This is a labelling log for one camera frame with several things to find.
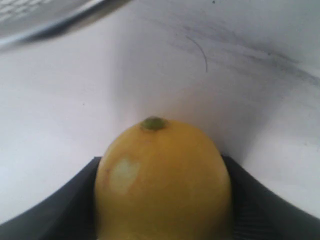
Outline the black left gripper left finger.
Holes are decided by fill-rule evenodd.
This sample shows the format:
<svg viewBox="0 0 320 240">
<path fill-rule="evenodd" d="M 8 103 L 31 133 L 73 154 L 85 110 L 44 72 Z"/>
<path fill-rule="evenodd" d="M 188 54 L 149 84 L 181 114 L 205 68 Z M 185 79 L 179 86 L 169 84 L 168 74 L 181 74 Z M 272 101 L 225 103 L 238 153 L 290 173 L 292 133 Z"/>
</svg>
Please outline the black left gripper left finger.
<svg viewBox="0 0 320 240">
<path fill-rule="evenodd" d="M 2 240 L 95 240 L 94 185 L 100 157 L 31 209 L 0 225 Z"/>
</svg>

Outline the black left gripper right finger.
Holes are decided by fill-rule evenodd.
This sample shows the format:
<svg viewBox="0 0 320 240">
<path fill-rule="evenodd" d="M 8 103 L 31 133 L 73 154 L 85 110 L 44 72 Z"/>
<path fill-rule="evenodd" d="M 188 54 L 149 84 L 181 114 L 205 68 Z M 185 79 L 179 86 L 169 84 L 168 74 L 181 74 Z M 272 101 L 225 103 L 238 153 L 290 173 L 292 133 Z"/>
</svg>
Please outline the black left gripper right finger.
<svg viewBox="0 0 320 240">
<path fill-rule="evenodd" d="M 319 218 L 266 188 L 224 155 L 231 178 L 235 240 L 318 240 Z"/>
</svg>

